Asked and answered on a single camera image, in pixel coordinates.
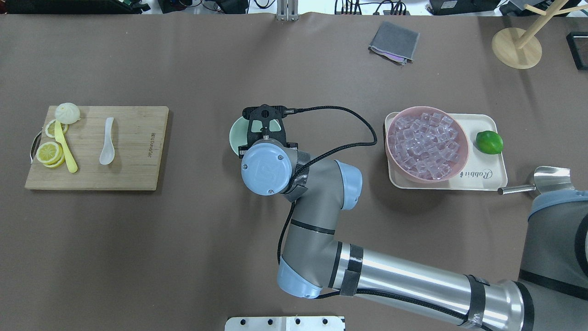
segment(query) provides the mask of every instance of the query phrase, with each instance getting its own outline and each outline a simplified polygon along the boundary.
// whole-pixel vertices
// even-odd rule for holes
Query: gray cloth
[[[369,44],[369,49],[404,65],[407,60],[413,60],[419,36],[418,32],[390,22],[382,22]]]

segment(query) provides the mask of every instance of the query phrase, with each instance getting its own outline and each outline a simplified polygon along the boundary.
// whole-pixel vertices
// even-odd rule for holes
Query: tabletop
[[[572,169],[588,188],[588,74],[565,36],[588,19],[553,18],[543,58],[521,71],[492,53],[494,33],[534,18],[274,15],[0,16],[0,329],[222,330],[233,316],[345,316],[347,330],[457,330],[360,298],[306,300],[276,283],[289,210],[243,184],[228,134],[245,107],[341,105],[378,133],[335,157],[359,168],[357,206],[337,239],[491,282],[516,280],[531,198],[402,190],[382,128],[429,105],[492,117],[509,184],[537,166]],[[420,32],[413,63],[371,53],[382,21]],[[158,189],[31,191],[28,151],[50,105],[169,107]],[[285,118],[289,141],[320,154],[368,130],[336,110]]]

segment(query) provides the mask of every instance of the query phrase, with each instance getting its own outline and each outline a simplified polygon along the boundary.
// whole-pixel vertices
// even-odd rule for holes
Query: white label
[[[443,1],[443,5],[441,5],[441,9],[446,8],[453,8],[457,5],[457,1]]]

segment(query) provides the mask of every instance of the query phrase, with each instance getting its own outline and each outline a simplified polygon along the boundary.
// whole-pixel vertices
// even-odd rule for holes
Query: white tray
[[[384,120],[386,137],[388,128],[398,112],[390,113]],[[470,144],[470,156],[461,173],[455,177],[435,184],[420,184],[410,181],[392,168],[388,161],[390,181],[398,188],[415,190],[465,190],[465,191],[496,191],[508,183],[506,177],[505,160],[502,153],[488,155],[480,152],[472,143],[476,141],[476,134],[480,131],[496,130],[496,123],[489,116],[479,114],[450,114],[467,134]]]

